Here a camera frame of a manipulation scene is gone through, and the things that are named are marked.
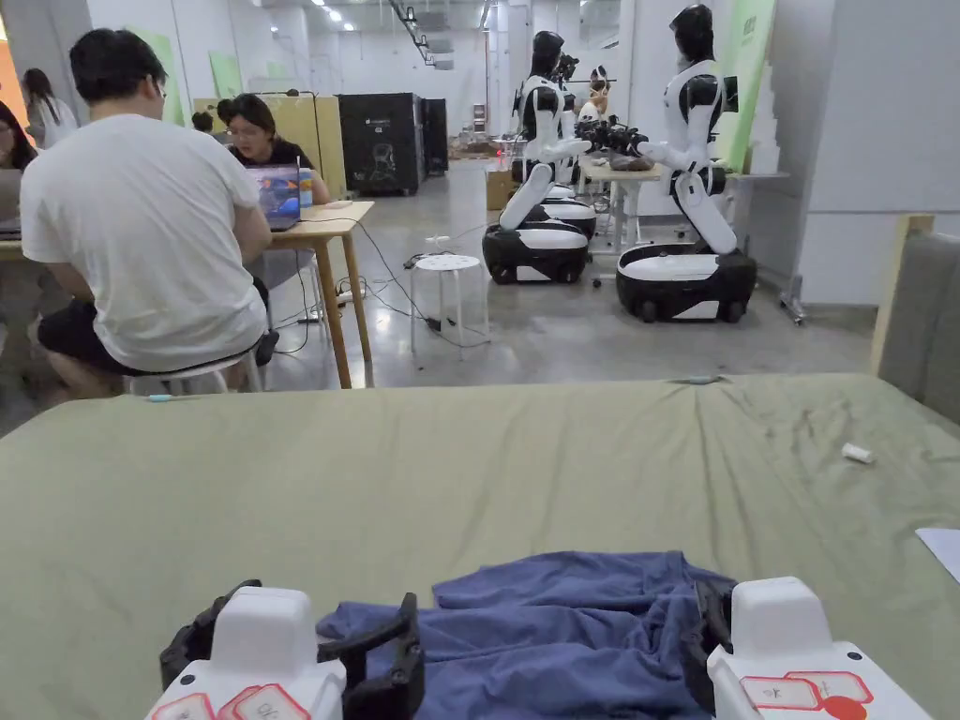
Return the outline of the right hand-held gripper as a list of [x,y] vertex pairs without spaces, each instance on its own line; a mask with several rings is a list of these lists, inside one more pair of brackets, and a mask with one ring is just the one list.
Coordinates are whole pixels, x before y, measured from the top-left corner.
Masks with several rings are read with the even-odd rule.
[[861,648],[833,638],[797,577],[697,581],[685,683],[714,719],[927,719]]

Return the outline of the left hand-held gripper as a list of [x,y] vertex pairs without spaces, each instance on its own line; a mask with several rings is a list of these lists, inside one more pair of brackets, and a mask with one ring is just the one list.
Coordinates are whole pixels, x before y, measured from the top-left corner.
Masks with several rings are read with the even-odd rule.
[[[368,655],[394,648],[368,674]],[[358,635],[318,644],[309,597],[244,579],[179,629],[159,654],[149,719],[413,719],[426,689],[418,599]]]

